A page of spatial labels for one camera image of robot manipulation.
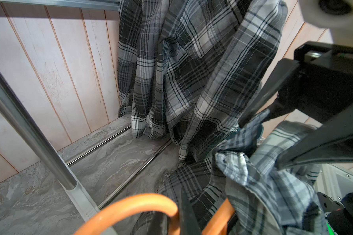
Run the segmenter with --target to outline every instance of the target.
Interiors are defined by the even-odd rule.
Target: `wooden panel wall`
[[[118,18],[0,3],[0,72],[57,150],[118,118]],[[0,182],[37,161],[0,114]]]
[[[287,21],[285,22],[282,37],[280,40],[280,46],[277,51],[277,54],[269,66],[268,70],[266,71],[262,83],[264,84],[269,75],[271,74],[272,70],[275,68],[277,62],[282,58],[293,58],[293,52],[296,48],[301,46],[306,41],[319,41],[319,42],[326,42],[332,43],[332,37],[330,35],[330,31],[327,29],[317,28],[309,23],[306,23],[303,20],[301,8],[299,4],[295,0],[286,0],[287,7],[289,9],[289,15],[287,17]],[[273,103],[276,95],[274,95],[262,108],[263,110],[265,107]],[[266,138],[272,130],[283,120],[288,121],[299,121],[302,123],[318,125],[318,123],[313,120],[312,118],[308,117],[306,114],[295,110],[290,114],[286,114],[280,116],[278,118],[269,120],[263,124],[264,132],[263,137]]]

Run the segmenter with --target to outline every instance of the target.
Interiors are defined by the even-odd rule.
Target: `marble floor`
[[[62,149],[69,160],[128,125],[123,116]],[[99,204],[146,161],[166,140],[132,139],[131,130],[113,139],[71,167],[82,185]],[[134,194],[155,192],[178,165],[179,147],[170,144],[117,200]],[[129,234],[137,216],[114,226],[119,235]],[[84,223],[59,182],[38,162],[0,183],[1,234],[73,234]]]

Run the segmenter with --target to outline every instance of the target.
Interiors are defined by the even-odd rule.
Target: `chrome rod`
[[[0,113],[67,189],[77,181],[0,73]]]
[[[85,151],[84,153],[80,154],[79,156],[74,157],[73,159],[67,161],[67,165],[69,167],[73,166],[74,164],[78,163],[79,161],[81,161],[82,159],[84,159],[86,156],[88,156],[90,153],[94,152],[97,148],[107,144],[108,142],[110,142],[111,140],[115,139],[116,137],[118,137],[119,135],[123,134],[124,132],[126,132],[127,130],[129,130],[131,128],[131,124],[129,124],[128,126],[126,126],[125,128],[121,129],[119,132],[115,133],[113,136],[108,137],[106,139],[104,139],[103,141],[101,141],[99,144],[93,146],[92,148],[88,149],[87,151]]]
[[[171,139],[168,139],[166,143],[164,143],[155,153],[149,157],[146,162],[144,162],[135,172],[133,172],[114,192],[112,192],[101,204],[99,204],[98,208],[102,209],[108,206],[115,198],[142,172],[145,167],[151,163],[167,146],[171,144]]]

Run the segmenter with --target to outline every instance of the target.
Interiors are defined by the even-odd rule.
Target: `metal track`
[[[99,204],[99,209],[102,209],[111,202],[142,172],[142,170],[151,163],[167,146],[171,144],[171,139],[168,139],[153,155],[146,160],[135,172],[132,173],[114,192],[112,192],[101,204]]]
[[[0,2],[119,11],[119,0],[0,0]]]
[[[84,159],[86,156],[88,156],[90,153],[94,152],[97,148],[107,144],[108,142],[110,142],[111,140],[115,139],[116,137],[118,137],[119,135],[123,134],[124,132],[126,132],[127,130],[129,130],[131,128],[131,124],[129,124],[128,126],[126,126],[125,128],[121,129],[119,132],[115,133],[114,135],[112,135],[111,137],[108,137],[107,139],[103,140],[102,142],[100,142],[99,144],[95,145],[94,147],[88,149],[87,151],[85,151],[84,153],[80,154],[77,157],[74,157],[73,159],[67,161],[67,165],[69,167],[73,166],[74,164],[78,163],[79,161],[81,161],[82,159]]]

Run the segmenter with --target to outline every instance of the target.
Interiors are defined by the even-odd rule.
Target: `gray plaid shirt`
[[[210,159],[177,169],[158,193],[177,203],[183,188],[201,229],[227,197],[237,215],[231,234],[328,234],[312,187],[320,166],[303,171],[274,167],[280,154],[313,129],[284,121],[256,148],[258,127],[268,114],[266,110],[255,116],[234,138],[222,142]],[[145,234],[152,218],[153,212],[141,214],[133,233]]]
[[[135,138],[165,137],[201,160],[228,133],[275,56],[280,0],[121,0],[119,115]]]

